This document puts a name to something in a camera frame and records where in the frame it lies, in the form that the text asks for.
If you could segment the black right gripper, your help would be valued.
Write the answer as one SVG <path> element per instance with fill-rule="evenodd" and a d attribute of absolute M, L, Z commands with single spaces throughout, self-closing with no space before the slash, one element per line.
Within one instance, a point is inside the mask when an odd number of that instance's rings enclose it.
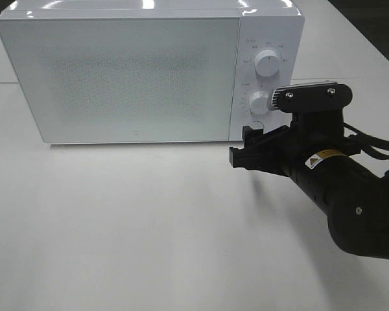
<path fill-rule="evenodd" d="M 357 143 L 344 137 L 341 111 L 293 113 L 290 126 L 264 132 L 242 128 L 243 148 L 230 147 L 233 168 L 285 176 L 292 181 L 361 181 L 351 156 Z"/>

